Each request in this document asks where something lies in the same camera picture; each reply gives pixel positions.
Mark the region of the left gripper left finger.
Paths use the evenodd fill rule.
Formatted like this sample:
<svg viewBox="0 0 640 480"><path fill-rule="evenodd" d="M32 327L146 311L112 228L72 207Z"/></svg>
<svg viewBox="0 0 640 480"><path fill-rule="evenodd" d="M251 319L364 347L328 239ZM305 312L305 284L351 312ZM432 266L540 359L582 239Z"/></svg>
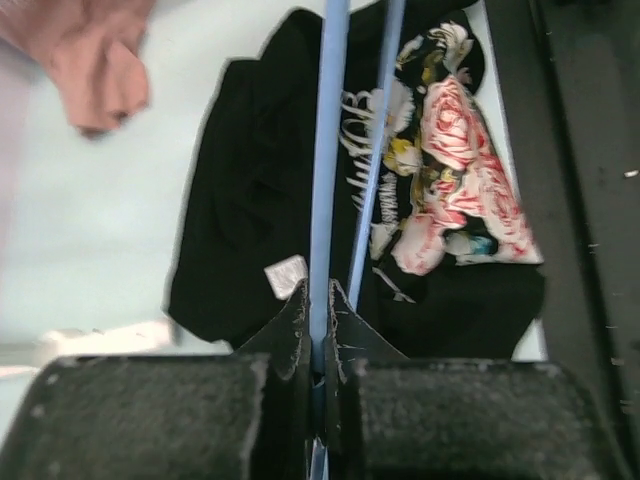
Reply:
<svg viewBox="0 0 640 480"><path fill-rule="evenodd" d="M32 480L303 479L308 286L229 355L71 356L46 366L9 431Z"/></svg>

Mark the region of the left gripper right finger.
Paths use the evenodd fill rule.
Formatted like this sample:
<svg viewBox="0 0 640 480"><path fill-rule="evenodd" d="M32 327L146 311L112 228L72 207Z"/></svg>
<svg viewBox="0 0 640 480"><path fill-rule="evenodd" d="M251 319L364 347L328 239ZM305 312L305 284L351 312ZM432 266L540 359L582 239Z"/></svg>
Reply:
<svg viewBox="0 0 640 480"><path fill-rule="evenodd" d="M329 287L333 479L626 479L589 392L549 362L404 357Z"/></svg>

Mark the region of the black t-shirt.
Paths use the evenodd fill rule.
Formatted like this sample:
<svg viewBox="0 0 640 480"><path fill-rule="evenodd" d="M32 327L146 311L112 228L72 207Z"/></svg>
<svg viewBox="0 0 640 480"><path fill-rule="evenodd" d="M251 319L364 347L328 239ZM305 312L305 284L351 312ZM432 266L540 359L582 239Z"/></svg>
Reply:
<svg viewBox="0 0 640 480"><path fill-rule="evenodd" d="M403 19L357 310L410 357L510 358L539 314L541 254L476 103L464 1ZM169 316L239 346L309 259L321 18L292 11L228 65L204 127Z"/></svg>

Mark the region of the blue wire hanger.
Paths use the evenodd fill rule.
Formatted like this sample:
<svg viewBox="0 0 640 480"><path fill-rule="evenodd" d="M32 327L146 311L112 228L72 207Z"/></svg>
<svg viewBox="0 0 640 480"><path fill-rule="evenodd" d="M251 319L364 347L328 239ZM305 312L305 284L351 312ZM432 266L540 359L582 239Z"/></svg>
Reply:
<svg viewBox="0 0 640 480"><path fill-rule="evenodd" d="M314 174L311 210L309 284L309 335L312 343L312 386L315 429L326 430L326 344L329 338L330 257L333 226L334 187L337 171L338 128L342 82L344 80L348 1L329 1L322 32L314 150ZM387 133L389 104L392 97L395 58L398 52L405 10L403 1L389 1L379 61L378 86L381 97L374 118L374 135L369 180L357 223L349 270L348 299L352 306L359 300L365 254L368 248L379 168Z"/></svg>

